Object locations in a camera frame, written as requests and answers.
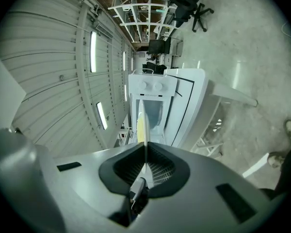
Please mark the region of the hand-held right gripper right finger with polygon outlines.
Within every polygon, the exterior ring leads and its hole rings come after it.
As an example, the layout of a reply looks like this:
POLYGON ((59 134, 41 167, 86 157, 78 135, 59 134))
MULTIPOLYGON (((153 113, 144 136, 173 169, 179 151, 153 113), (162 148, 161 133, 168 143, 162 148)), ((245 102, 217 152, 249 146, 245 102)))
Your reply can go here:
POLYGON ((174 195, 150 199, 133 223, 138 233, 251 233, 275 211, 275 202, 222 163, 186 150, 153 144, 190 168, 174 195))

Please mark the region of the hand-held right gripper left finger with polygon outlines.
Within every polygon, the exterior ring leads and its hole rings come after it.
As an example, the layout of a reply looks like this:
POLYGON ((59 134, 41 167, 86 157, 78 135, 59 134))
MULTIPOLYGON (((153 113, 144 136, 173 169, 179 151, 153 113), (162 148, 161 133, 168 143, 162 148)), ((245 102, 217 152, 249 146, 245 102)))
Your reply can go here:
POLYGON ((39 233, 145 233, 141 216, 132 219, 129 190, 108 160, 123 159, 143 150, 142 144, 53 159, 48 149, 35 146, 39 233))

